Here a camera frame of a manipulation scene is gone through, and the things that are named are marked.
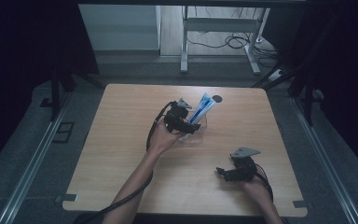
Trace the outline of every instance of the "blue and white package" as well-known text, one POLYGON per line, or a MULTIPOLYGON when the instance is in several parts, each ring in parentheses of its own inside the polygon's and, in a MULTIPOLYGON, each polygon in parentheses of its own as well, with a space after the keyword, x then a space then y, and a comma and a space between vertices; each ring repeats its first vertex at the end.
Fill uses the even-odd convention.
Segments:
POLYGON ((194 111, 188 122, 191 124, 197 124, 215 104, 216 101, 212 99, 207 93, 204 93, 196 111, 194 111))

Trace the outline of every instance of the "wooden table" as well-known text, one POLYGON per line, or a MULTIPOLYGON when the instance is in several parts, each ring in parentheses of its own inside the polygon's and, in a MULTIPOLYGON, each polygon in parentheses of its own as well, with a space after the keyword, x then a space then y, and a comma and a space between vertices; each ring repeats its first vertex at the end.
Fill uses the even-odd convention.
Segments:
POLYGON ((98 211, 108 206, 145 154, 152 122, 169 101, 197 106, 203 93, 220 95, 207 114, 200 143, 177 142, 158 161, 140 213, 260 216, 249 198, 215 168, 233 169, 229 153, 258 149, 253 159, 267 172, 283 217, 303 217, 303 201, 266 93, 261 89, 111 84, 101 100, 63 202, 66 210, 98 211))

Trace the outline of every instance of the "person's right arm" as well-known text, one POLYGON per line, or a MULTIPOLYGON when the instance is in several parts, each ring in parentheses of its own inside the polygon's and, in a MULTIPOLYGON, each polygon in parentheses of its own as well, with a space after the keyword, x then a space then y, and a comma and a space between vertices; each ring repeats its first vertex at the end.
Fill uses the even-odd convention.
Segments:
MULTIPOLYGON (((264 175, 263 171, 257 167, 257 172, 264 175)), ((263 181, 255 176, 251 181, 240 181, 241 188, 258 205, 263 217, 268 224, 283 224, 278 214, 275 204, 269 197, 269 192, 263 181)))

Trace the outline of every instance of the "white wall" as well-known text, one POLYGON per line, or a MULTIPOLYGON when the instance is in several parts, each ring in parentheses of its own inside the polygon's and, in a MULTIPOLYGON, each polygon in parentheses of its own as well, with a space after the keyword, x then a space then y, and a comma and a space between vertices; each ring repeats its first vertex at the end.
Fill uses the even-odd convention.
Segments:
POLYGON ((160 6, 79 8, 94 50, 159 49, 160 6))

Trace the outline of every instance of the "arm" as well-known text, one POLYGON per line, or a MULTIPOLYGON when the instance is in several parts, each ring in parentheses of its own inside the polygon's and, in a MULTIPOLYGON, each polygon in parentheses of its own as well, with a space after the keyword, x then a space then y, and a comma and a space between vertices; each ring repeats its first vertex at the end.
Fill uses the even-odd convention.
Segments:
MULTIPOLYGON (((261 175, 264 173, 259 167, 257 172, 261 175)), ((263 217, 268 224, 282 224, 277 208, 269 197, 269 192, 266 189, 263 181, 255 176, 251 181, 241 181, 241 188, 249 195, 249 197, 258 205, 263 217)))
MULTIPOLYGON (((150 148, 146 151, 138 167, 136 167, 132 175, 127 179, 123 187, 121 187, 112 203, 120 201, 140 188, 152 174, 153 168, 162 153, 168 150, 181 136, 181 134, 169 133, 165 123, 160 120, 153 134, 150 148)), ((103 224, 132 223, 139 203, 141 202, 142 195, 143 192, 119 208, 107 213, 103 219, 103 224)))

